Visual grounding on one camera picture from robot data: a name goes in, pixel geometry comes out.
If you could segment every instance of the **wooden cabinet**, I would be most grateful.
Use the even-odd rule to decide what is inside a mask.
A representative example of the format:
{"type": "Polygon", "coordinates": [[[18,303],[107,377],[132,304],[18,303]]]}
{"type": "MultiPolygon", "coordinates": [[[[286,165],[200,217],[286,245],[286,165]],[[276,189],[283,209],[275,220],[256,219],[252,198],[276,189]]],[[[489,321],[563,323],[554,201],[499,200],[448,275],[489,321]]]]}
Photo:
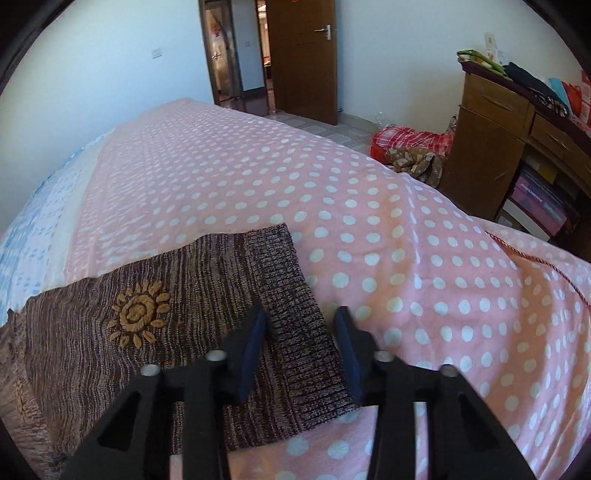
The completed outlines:
{"type": "Polygon", "coordinates": [[[467,75],[462,106],[526,139],[535,108],[524,97],[477,75],[467,75]]]}
{"type": "Polygon", "coordinates": [[[509,131],[462,108],[439,190],[470,215],[494,220],[524,148],[509,131]]]}

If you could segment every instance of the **box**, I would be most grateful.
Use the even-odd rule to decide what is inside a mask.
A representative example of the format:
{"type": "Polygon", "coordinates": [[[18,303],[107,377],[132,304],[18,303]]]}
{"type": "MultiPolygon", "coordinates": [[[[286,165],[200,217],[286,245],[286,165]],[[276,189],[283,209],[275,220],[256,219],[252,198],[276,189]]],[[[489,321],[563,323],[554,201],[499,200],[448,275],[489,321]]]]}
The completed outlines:
{"type": "Polygon", "coordinates": [[[495,219],[495,223],[499,225],[508,226],[514,230],[519,230],[520,232],[528,233],[523,225],[521,225],[509,212],[502,208],[501,211],[498,213],[495,219]]]}
{"type": "Polygon", "coordinates": [[[527,166],[524,166],[519,174],[511,193],[511,201],[550,236],[557,235],[566,223],[568,214],[562,201],[551,191],[550,186],[544,184],[544,180],[537,177],[527,166]]]}
{"type": "Polygon", "coordinates": [[[583,84],[581,85],[581,94],[583,95],[583,101],[586,104],[590,104],[591,103],[591,80],[589,80],[589,77],[587,76],[587,74],[581,70],[581,79],[583,81],[583,84]]]}
{"type": "Polygon", "coordinates": [[[531,219],[523,210],[521,210],[515,203],[511,200],[506,200],[503,208],[499,214],[499,219],[503,219],[504,223],[500,223],[500,225],[507,225],[507,222],[511,222],[511,228],[515,230],[519,230],[521,232],[529,233],[544,242],[550,240],[550,235],[548,235],[544,229],[542,229],[534,220],[531,219]]]}
{"type": "Polygon", "coordinates": [[[558,175],[556,166],[533,148],[527,151],[524,161],[549,183],[554,183],[556,180],[556,175],[558,175]]]}

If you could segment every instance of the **tiled floor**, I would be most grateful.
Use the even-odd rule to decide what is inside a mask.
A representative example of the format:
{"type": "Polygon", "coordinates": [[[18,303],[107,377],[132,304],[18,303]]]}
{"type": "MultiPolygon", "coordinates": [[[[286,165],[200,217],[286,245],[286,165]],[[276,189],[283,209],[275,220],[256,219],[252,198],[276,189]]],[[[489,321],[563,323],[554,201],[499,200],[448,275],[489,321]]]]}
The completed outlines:
{"type": "Polygon", "coordinates": [[[221,103],[224,108],[231,108],[233,110],[240,110],[241,112],[251,113],[258,116],[266,116],[273,120],[277,120],[291,127],[305,130],[313,135],[326,137],[339,145],[344,145],[363,155],[369,155],[369,144],[371,143],[371,134],[359,130],[357,128],[349,127],[347,125],[329,125],[316,120],[310,120],[301,116],[284,113],[281,111],[274,112],[269,106],[272,103],[274,108],[274,98],[272,98],[272,90],[270,96],[262,94],[257,97],[229,99],[221,103]]]}
{"type": "Polygon", "coordinates": [[[305,130],[313,135],[326,137],[339,145],[344,145],[364,155],[369,155],[369,144],[371,142],[371,135],[357,128],[349,127],[347,125],[329,125],[292,115],[290,113],[276,113],[269,115],[267,118],[277,120],[291,127],[305,130]]]}

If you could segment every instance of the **brown knitted cloth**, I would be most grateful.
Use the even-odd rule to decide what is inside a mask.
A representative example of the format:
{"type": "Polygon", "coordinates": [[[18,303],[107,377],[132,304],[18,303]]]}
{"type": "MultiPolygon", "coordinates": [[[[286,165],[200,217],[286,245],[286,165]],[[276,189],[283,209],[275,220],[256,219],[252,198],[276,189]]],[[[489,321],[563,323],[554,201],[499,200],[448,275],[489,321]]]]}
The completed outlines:
{"type": "Polygon", "coordinates": [[[50,471],[39,462],[72,455],[142,365],[190,363],[220,346],[253,304],[271,327],[254,391],[225,410],[228,449],[276,442],[353,409],[290,233],[278,225],[207,235],[29,299],[0,334],[2,419],[17,446],[38,446],[25,455],[36,470],[50,471]]]}

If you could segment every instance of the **pink polka dot bedsheet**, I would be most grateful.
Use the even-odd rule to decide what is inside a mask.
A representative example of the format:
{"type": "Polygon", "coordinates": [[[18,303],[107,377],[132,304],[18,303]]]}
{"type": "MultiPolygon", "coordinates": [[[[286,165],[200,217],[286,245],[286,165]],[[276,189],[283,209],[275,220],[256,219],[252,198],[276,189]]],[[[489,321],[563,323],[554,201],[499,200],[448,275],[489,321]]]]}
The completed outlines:
{"type": "MultiPolygon", "coordinates": [[[[327,322],[347,305],[406,362],[457,365],[536,476],[560,477],[591,432],[591,265],[471,218],[436,190],[327,139],[188,99],[146,112],[104,142],[66,282],[207,233],[281,222],[327,322]]],[[[417,404],[420,479],[424,413],[417,404]]],[[[375,417],[363,408],[235,452],[232,478],[362,480],[375,417]]]]}

